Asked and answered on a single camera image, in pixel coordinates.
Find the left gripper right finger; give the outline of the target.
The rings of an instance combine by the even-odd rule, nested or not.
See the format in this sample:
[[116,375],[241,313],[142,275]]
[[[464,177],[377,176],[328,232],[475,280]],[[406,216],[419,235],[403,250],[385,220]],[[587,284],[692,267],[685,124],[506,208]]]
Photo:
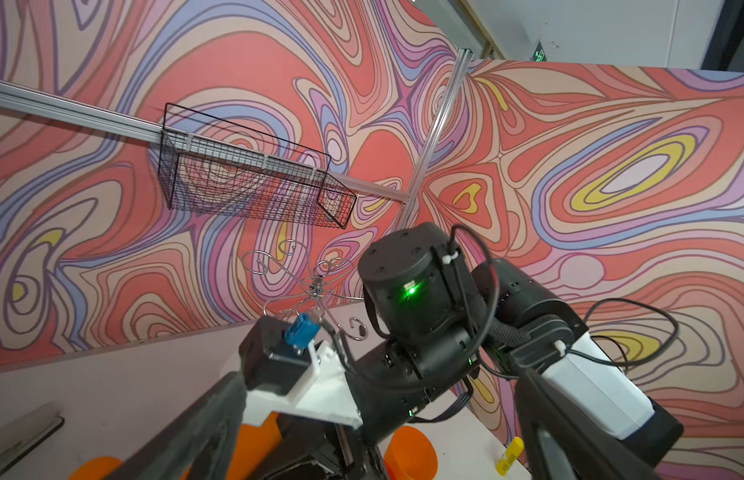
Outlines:
[[518,374],[515,403],[534,479],[659,477],[536,371]]

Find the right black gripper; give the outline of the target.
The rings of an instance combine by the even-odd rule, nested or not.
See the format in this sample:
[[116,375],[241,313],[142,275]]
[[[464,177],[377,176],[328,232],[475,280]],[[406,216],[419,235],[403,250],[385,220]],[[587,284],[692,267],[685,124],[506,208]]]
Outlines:
[[376,446],[349,427],[286,414],[266,425],[276,444],[258,460],[250,479],[382,479],[384,462]]

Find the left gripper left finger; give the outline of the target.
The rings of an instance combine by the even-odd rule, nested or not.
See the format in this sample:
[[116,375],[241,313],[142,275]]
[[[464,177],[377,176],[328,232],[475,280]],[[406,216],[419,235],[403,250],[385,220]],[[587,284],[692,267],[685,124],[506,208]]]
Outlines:
[[228,373],[108,477],[224,479],[246,399],[243,374]]

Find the orange wine glass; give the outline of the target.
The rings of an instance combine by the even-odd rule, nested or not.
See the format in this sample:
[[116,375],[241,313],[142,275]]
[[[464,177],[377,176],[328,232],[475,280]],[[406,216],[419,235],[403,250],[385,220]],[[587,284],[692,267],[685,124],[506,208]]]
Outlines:
[[98,457],[74,479],[246,479],[281,442],[276,412],[234,431],[231,403],[200,400],[125,461]]
[[398,429],[384,454],[388,475],[393,480],[433,480],[439,469],[437,452],[420,430]]

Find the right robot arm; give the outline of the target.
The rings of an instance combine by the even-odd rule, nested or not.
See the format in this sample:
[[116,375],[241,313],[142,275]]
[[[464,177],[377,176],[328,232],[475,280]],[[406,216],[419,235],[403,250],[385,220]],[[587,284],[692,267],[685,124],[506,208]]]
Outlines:
[[[285,410],[282,442],[256,479],[384,479],[378,443],[420,421],[421,410],[467,382],[483,356],[517,383],[517,415],[536,479],[653,479],[683,432],[596,345],[584,318],[507,260],[469,268],[455,231],[426,222],[390,233],[362,255],[366,321],[382,342],[360,359],[327,309],[265,314],[241,344],[247,388],[266,411]],[[312,388],[305,407],[286,396],[312,368],[339,384]]]

